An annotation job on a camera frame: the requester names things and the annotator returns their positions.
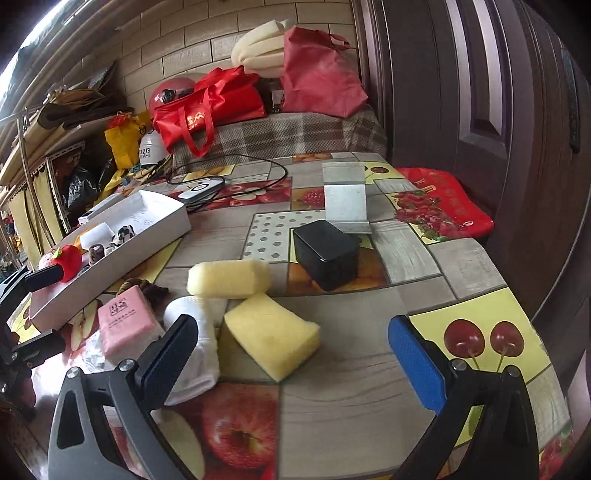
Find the wall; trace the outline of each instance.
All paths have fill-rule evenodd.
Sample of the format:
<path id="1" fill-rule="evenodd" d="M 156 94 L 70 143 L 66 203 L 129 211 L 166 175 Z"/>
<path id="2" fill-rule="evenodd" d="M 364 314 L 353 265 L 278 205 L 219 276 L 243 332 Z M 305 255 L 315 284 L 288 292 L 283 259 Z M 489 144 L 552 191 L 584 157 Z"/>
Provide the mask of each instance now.
<path id="1" fill-rule="evenodd" d="M 242 35 L 269 20 L 286 18 L 342 35 L 356 47 L 349 0 L 165 0 L 83 58 L 76 76 L 118 60 L 120 88 L 128 105 L 141 111 L 164 79 L 198 79 L 215 67 L 231 67 L 232 48 Z M 357 68 L 356 50 L 346 54 Z"/>

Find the pink helmet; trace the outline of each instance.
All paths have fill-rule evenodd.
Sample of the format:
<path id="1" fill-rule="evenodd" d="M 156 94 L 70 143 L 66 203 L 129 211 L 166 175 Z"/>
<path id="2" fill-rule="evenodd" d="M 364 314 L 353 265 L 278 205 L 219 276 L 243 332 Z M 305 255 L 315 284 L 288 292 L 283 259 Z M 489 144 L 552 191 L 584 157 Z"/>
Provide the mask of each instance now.
<path id="1" fill-rule="evenodd" d="M 158 85 L 152 94 L 152 98 L 150 98 L 150 104 L 148 105 L 150 116 L 154 118 L 155 109 L 164 104 L 163 92 L 165 90 L 174 91 L 174 95 L 171 95 L 172 98 L 168 100 L 170 102 L 190 93 L 188 90 L 192 92 L 194 87 L 195 82 L 188 77 L 175 77 L 173 79 L 165 80 Z"/>

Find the yellow sponge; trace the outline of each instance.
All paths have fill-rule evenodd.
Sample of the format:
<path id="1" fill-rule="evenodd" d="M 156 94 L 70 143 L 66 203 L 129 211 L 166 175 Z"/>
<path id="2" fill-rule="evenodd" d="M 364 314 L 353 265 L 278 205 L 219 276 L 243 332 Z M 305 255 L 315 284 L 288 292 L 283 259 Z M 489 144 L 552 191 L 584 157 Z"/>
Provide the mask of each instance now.
<path id="1" fill-rule="evenodd" d="M 299 318 L 264 293 L 225 316 L 236 341 L 276 382 L 298 368 L 320 346 L 320 327 Z"/>
<path id="2" fill-rule="evenodd" d="M 245 299 L 271 286 L 269 264 L 263 260 L 202 262 L 189 270 L 187 291 L 205 299 Z"/>

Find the red bag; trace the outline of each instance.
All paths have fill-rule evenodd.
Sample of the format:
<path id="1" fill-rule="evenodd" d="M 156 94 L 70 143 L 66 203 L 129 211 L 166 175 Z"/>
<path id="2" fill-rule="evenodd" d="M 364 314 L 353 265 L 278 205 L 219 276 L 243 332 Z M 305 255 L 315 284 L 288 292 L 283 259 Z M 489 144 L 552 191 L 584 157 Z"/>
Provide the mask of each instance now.
<path id="1" fill-rule="evenodd" d="M 214 125 L 225 125 L 265 116 L 265 106 L 254 87 L 259 76 L 233 69 L 213 69 L 195 84 L 193 93 L 155 109 L 153 125 L 162 135 L 168 152 L 180 139 L 196 157 L 204 156 L 213 144 Z M 191 132 L 204 128 L 206 140 L 198 148 Z"/>
<path id="2" fill-rule="evenodd" d="M 344 42 L 333 43 L 332 39 Z M 294 27 L 285 32 L 281 77 L 284 112 L 315 112 L 347 118 L 368 99 L 357 73 L 340 53 L 343 37 Z"/>
<path id="3" fill-rule="evenodd" d="M 492 232 L 495 227 L 492 219 L 472 203 L 460 182 L 450 173 L 430 168 L 396 167 L 396 170 L 437 203 L 459 228 L 458 236 L 480 238 Z"/>

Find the plaid fabric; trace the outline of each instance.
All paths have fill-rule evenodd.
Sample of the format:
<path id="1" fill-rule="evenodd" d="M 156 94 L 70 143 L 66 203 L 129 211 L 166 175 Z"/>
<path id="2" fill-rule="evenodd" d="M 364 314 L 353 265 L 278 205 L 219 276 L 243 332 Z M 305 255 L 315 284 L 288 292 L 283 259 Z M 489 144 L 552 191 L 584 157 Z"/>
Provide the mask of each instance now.
<path id="1" fill-rule="evenodd" d="M 197 145 L 204 131 L 191 134 Z M 214 158 L 243 154 L 278 158 L 303 153 L 371 151 L 386 157 L 386 135 L 367 106 L 349 118 L 319 113 L 277 113 L 265 118 L 216 127 L 215 141 L 203 158 L 196 159 L 184 141 L 174 146 L 176 174 L 246 163 L 248 158 Z"/>

